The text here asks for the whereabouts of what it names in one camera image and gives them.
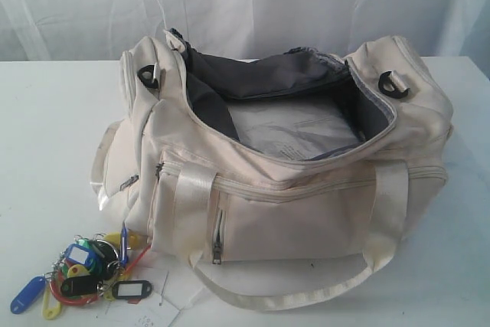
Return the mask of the cream fabric duffel bag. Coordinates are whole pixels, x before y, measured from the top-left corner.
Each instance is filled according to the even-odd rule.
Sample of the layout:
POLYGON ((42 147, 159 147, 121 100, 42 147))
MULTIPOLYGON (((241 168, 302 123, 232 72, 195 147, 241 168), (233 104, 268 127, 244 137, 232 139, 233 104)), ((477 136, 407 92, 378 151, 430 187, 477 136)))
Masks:
POLYGON ((258 311, 324 302, 394 258, 447 180, 452 104, 409 41, 339 57, 309 47, 250 62, 171 29, 120 58, 125 116, 96 151, 100 211, 258 311), (363 142, 324 159, 242 144, 228 103, 330 99, 363 142))

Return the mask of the colourful key tag bunch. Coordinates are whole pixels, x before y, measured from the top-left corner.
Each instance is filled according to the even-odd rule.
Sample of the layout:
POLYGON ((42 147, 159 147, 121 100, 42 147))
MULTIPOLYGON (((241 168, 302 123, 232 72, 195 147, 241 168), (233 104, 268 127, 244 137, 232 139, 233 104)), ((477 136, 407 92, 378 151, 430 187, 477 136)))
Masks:
POLYGON ((135 280, 142 258, 150 250, 146 238, 122 226, 119 232, 92 237, 77 235, 53 263, 51 271, 27 282, 10 303, 10 312, 27 312, 42 299, 41 315, 56 319, 65 307, 83 308, 104 300, 137 303, 150 297, 148 280, 135 280))

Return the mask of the clear plastic package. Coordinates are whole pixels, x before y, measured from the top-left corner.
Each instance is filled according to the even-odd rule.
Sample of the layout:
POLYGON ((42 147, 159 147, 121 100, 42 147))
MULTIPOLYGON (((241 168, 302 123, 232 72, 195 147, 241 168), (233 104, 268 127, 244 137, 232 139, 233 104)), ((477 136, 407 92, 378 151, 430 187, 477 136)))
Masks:
POLYGON ((278 159, 324 159, 363 142, 330 99, 230 102, 228 109, 240 142, 278 159))

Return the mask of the white paper hang tag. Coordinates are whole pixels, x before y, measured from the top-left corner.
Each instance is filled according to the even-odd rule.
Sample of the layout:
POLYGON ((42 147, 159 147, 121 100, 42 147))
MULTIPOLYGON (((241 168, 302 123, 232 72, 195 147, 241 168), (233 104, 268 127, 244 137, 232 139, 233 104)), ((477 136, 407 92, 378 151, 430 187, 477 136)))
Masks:
POLYGON ((96 314, 99 326, 174 326, 180 310, 165 298, 169 276, 169 268, 157 259, 141 260, 131 280, 149 281, 152 293, 138 302, 107 302, 96 314))

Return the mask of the white backdrop curtain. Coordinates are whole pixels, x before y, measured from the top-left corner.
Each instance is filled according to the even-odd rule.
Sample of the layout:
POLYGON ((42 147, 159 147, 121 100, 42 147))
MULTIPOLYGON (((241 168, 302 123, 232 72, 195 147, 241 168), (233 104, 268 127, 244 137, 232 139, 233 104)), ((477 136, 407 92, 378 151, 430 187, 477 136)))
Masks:
POLYGON ((344 55, 384 35, 489 69, 489 0, 1 0, 2 60, 116 60, 175 28, 199 51, 344 55))

